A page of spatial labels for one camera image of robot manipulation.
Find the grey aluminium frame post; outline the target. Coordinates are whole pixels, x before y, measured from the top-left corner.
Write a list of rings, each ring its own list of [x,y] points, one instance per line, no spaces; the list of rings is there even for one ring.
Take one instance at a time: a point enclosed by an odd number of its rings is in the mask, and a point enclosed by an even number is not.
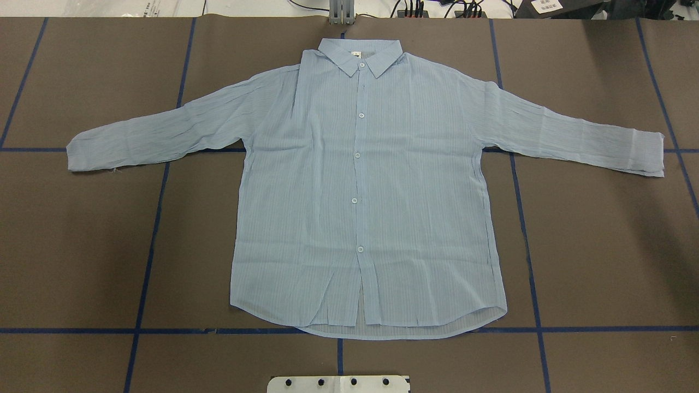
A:
[[[353,25],[355,20],[354,0],[329,1],[329,23],[331,25]]]

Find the light blue button-up shirt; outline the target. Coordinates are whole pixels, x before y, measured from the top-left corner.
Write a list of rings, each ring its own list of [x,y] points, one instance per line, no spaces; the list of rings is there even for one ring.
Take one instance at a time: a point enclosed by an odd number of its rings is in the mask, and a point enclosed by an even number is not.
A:
[[[664,176],[661,133],[557,114],[398,40],[347,38],[179,109],[81,132],[68,170],[238,141],[230,305],[330,338],[447,338],[507,314],[485,148]]]

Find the black power strip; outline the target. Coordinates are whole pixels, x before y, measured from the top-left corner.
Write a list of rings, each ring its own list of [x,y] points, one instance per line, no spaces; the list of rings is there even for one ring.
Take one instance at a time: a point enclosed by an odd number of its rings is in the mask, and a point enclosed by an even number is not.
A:
[[[391,12],[392,18],[487,19],[482,2],[456,1],[449,3],[400,2]]]

